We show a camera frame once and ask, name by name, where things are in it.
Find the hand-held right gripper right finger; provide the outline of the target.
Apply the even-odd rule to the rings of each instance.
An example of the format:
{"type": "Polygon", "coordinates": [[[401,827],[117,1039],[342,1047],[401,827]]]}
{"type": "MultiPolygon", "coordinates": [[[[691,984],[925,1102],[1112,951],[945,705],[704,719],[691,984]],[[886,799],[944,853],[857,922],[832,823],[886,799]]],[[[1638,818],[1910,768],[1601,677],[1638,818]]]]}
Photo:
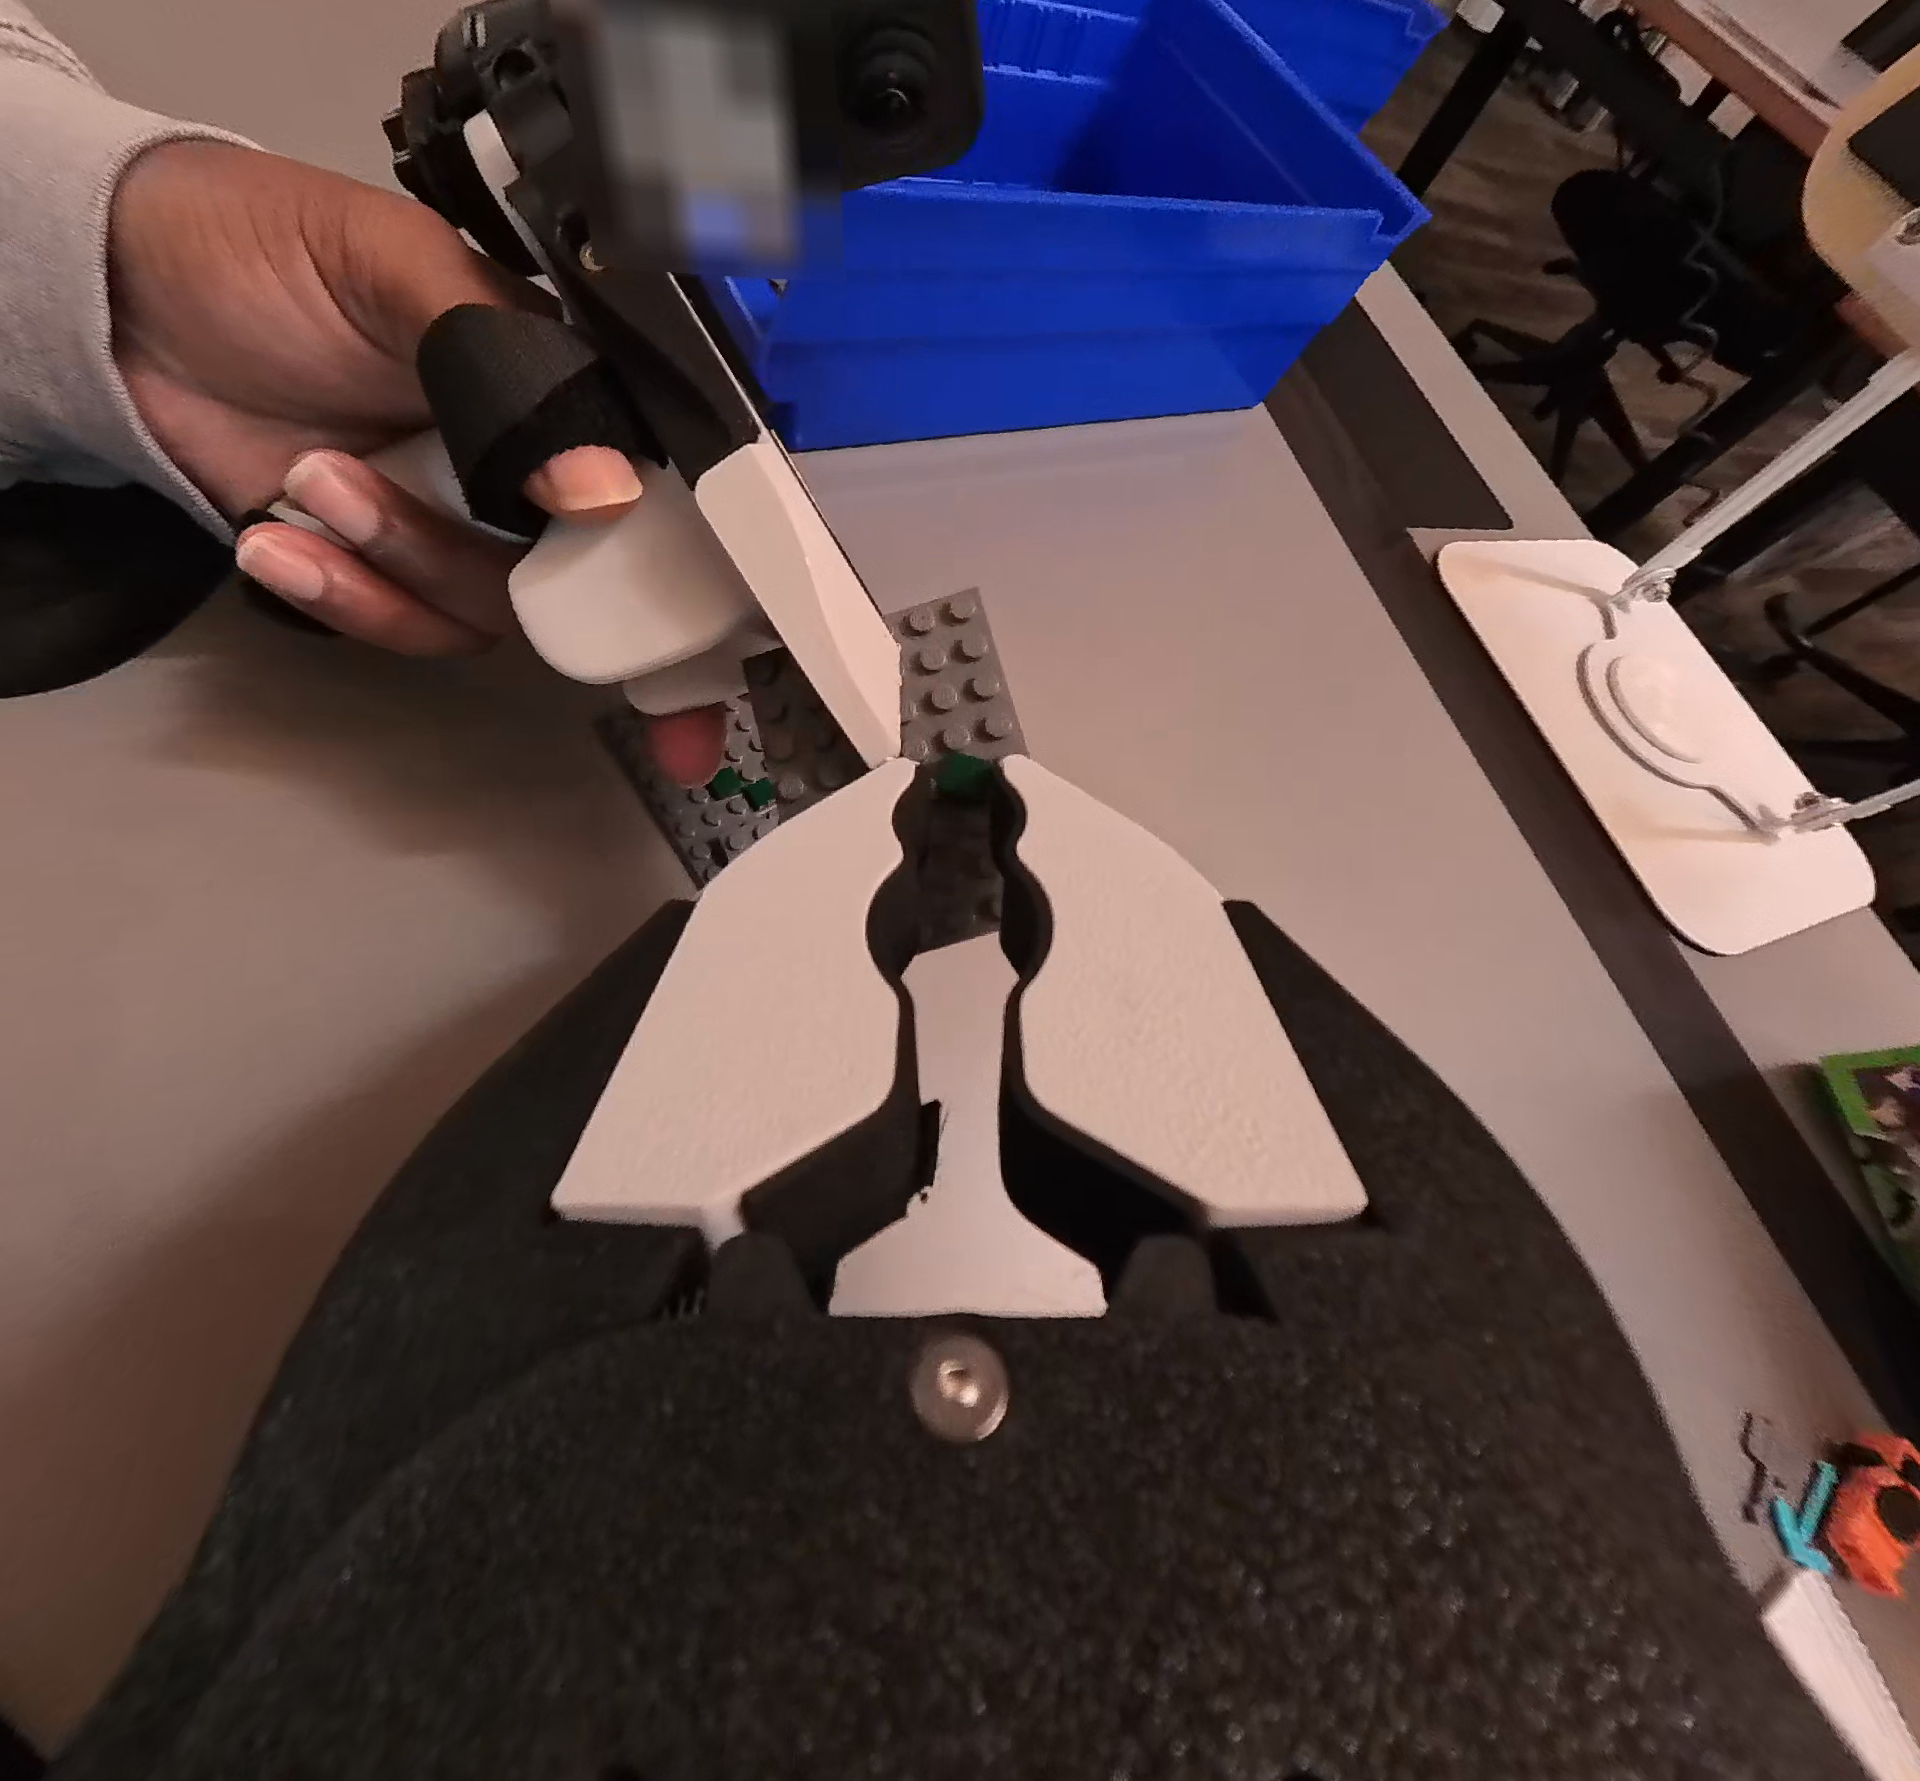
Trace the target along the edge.
{"type": "Polygon", "coordinates": [[[1366,1214],[1240,933],[1257,910],[1026,754],[999,768],[997,864],[999,1178],[1105,1305],[1145,1244],[1236,1292],[1243,1233],[1366,1214]]]}

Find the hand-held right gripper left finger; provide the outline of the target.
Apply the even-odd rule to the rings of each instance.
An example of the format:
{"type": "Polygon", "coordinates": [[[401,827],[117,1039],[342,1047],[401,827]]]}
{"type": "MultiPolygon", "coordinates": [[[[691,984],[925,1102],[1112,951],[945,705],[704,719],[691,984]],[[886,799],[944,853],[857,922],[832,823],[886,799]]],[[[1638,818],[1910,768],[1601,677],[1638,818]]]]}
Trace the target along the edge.
{"type": "Polygon", "coordinates": [[[930,1185],[915,1004],[931,786],[892,759],[725,867],[684,919],[551,1191],[571,1223],[779,1241],[826,1303],[930,1185]]]}

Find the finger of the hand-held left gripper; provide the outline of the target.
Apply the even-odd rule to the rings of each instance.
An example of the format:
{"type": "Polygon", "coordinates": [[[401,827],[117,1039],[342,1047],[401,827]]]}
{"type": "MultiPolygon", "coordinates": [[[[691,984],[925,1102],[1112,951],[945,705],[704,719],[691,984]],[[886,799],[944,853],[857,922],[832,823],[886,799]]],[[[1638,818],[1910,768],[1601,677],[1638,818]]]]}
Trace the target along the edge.
{"type": "Polygon", "coordinates": [[[900,754],[900,651],[812,491],[775,439],[694,485],[708,527],[864,761],[900,754]]]}

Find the large dark grey lego plate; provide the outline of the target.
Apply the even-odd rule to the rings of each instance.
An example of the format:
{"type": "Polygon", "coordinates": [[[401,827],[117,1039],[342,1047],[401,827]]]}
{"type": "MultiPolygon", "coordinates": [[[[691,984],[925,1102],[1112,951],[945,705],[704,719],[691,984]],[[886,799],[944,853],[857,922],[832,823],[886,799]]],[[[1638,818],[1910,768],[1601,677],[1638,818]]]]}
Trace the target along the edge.
{"type": "MultiPolygon", "coordinates": [[[[953,753],[993,763],[1026,753],[981,592],[969,589],[925,598],[894,611],[887,626],[900,651],[900,748],[907,761],[921,766],[934,782],[938,766],[953,753]]],[[[778,714],[823,714],[837,728],[838,756],[859,756],[787,651],[765,651],[743,671],[767,742],[778,714]]],[[[843,786],[864,772],[861,761],[859,773],[847,773],[843,786]]],[[[957,805],[934,792],[919,837],[921,951],[999,932],[1001,873],[990,828],[988,797],[957,805]]]]}

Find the grey lego baseplate build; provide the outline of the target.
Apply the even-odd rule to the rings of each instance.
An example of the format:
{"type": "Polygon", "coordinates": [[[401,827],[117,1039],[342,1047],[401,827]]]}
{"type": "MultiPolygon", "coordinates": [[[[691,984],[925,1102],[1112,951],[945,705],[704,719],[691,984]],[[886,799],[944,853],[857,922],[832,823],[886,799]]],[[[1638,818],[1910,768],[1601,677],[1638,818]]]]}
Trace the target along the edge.
{"type": "Polygon", "coordinates": [[[857,754],[841,759],[837,728],[823,714],[778,714],[767,742],[749,691],[732,694],[725,709],[722,766],[695,786],[658,768],[637,709],[622,704],[592,722],[613,770],[697,888],[861,770],[857,754]]]}

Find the colourful lego box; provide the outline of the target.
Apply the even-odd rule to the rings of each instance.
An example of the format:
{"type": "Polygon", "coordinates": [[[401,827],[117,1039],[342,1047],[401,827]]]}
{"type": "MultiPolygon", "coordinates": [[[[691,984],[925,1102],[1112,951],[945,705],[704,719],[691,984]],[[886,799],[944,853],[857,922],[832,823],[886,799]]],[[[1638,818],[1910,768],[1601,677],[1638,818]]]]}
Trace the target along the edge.
{"type": "Polygon", "coordinates": [[[1917,1294],[1917,1047],[1833,1053],[1817,1061],[1884,1260],[1917,1294]]]}

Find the orange and teal lego assembly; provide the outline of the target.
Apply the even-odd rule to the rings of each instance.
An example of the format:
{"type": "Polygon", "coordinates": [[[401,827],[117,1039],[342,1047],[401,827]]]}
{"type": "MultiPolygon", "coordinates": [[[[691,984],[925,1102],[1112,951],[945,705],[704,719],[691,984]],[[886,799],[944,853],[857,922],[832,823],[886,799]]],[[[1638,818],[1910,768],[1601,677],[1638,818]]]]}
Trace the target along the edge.
{"type": "Polygon", "coordinates": [[[1897,1601],[1917,1553],[1917,1448],[1894,1431],[1805,1442],[1747,1411],[1741,1515],[1794,1568],[1897,1601]]]}

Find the person's left hand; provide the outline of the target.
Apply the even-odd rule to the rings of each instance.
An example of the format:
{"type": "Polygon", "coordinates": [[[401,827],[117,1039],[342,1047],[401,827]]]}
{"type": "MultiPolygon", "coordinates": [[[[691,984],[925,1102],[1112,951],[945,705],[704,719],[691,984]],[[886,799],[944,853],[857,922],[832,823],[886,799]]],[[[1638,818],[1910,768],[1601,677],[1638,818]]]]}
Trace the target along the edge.
{"type": "Polygon", "coordinates": [[[365,454],[422,430],[424,330],[549,299],[398,192],[209,139],[140,153],[109,212],[112,357],[175,467],[227,518],[285,496],[320,531],[241,527],[235,566],[314,624],[413,658],[515,628],[515,549],[365,454]]]}

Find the white stand base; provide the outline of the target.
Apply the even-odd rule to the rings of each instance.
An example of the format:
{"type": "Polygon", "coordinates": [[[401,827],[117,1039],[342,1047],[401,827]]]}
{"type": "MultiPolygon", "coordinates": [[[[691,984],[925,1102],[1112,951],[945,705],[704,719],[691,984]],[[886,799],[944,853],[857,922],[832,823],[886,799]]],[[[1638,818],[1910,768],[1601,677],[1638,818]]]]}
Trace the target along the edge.
{"type": "Polygon", "coordinates": [[[1865,387],[1640,565],[1593,540],[1454,542],[1438,576],[1647,901],[1698,951],[1741,953],[1877,894],[1846,805],[1785,745],[1670,603],[1677,575],[1912,391],[1917,354],[1865,387]]]}

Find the black office chair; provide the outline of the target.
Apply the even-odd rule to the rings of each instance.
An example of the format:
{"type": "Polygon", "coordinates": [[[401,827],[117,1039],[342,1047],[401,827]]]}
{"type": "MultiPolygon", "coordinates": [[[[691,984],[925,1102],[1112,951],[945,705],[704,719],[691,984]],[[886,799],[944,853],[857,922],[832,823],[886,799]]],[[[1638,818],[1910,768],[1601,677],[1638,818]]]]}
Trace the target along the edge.
{"type": "Polygon", "coordinates": [[[1591,309],[1557,339],[1490,319],[1452,346],[1490,385],[1541,391],[1553,422],[1549,476],[1561,477],[1581,424],[1593,422],[1628,462],[1628,477],[1584,521],[1619,540],[1790,400],[1858,365],[1865,335],[1849,317],[1851,292],[1812,250],[1802,217],[1812,159],[1758,131],[1739,135],[1701,184],[1661,180],[1649,167],[1590,168],[1550,199],[1566,246],[1549,264],[1572,277],[1591,309]],[[1661,381],[1687,385],[1705,408],[1649,456],[1613,384],[1625,346],[1661,381]]]}

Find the white instruction sheet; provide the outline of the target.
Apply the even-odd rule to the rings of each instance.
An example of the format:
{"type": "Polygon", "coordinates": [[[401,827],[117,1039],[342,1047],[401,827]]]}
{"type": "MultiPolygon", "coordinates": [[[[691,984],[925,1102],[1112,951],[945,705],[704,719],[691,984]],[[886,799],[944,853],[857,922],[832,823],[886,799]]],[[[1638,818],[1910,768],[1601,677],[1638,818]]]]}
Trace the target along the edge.
{"type": "Polygon", "coordinates": [[[1917,1778],[1917,1742],[1827,1578],[1789,1568],[1759,1619],[1856,1764],[1872,1778],[1917,1778]]]}

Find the wood-rimmed panel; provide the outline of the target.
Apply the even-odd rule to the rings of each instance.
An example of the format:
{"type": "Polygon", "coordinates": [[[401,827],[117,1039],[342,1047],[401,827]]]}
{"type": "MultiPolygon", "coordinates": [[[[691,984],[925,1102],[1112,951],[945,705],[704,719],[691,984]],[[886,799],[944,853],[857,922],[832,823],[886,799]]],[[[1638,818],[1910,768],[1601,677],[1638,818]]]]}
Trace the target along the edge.
{"type": "Polygon", "coordinates": [[[1907,216],[1907,201],[1851,152],[1851,138],[1917,88],[1917,50],[1872,75],[1839,107],[1812,156],[1802,186],[1802,224],[1812,250],[1846,284],[1842,307],[1886,357],[1917,343],[1915,292],[1886,283],[1871,250],[1907,216]]]}

